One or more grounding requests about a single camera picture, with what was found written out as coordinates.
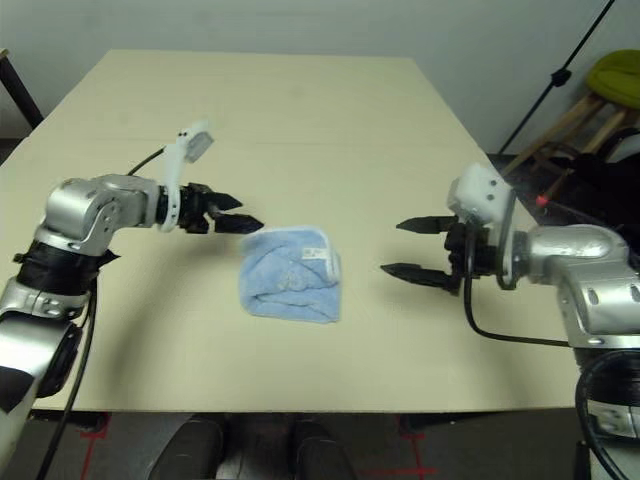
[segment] beige table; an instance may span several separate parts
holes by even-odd
[[[238,238],[121,231],[100,276],[77,409],[472,411],[569,406],[571,351],[486,340],[460,298],[384,274],[445,268],[443,236],[395,230],[447,214],[451,180],[488,164],[416,65],[402,58],[113,51],[0,168],[0,277],[15,274],[48,192],[126,172],[207,116],[216,143],[184,175],[269,226],[322,227],[342,256],[341,320],[253,317],[238,301]],[[160,178],[160,165],[141,171]],[[524,215],[524,224],[531,219]],[[486,328],[563,337],[551,287],[485,279]],[[66,392],[38,402],[62,407]]]

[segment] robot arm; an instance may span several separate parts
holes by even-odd
[[[60,391],[82,336],[72,320],[90,298],[99,269],[117,258],[114,233],[127,227],[187,233],[250,233],[263,226],[247,215],[224,213],[242,204],[206,185],[180,187],[184,160],[195,161],[211,144],[196,124],[165,147],[165,185],[130,175],[63,182],[49,196],[45,217],[0,297],[0,473],[8,463],[36,398]]]
[[[626,242],[614,231],[594,225],[514,232],[515,200],[497,173],[479,165],[470,167],[451,186],[447,203],[455,216],[413,218],[398,225],[416,233],[447,232],[444,246],[450,252],[451,273],[406,263],[382,269],[454,295],[464,278],[469,323],[489,338],[572,347],[583,376],[589,371],[588,414],[584,417],[591,417],[597,434],[609,440],[640,441],[640,360],[636,355],[640,349],[640,280]],[[532,283],[556,286],[568,343],[479,329],[471,313],[470,285],[473,278],[485,275],[496,276],[503,290],[516,288],[525,276]],[[615,365],[598,367],[597,374],[591,374],[590,369],[605,357],[617,357]]]

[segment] blue towel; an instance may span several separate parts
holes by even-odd
[[[253,315],[328,323],[340,312],[340,260],[315,227],[261,230],[242,241],[240,301]]]

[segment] towel label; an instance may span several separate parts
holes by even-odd
[[[329,251],[326,248],[303,248],[303,260],[329,260]]]

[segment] black shoe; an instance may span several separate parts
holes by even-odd
[[[342,445],[315,422],[301,421],[293,426],[288,456],[297,480],[357,480]]]
[[[226,436],[223,414],[194,415],[171,437],[148,480],[215,478]]]

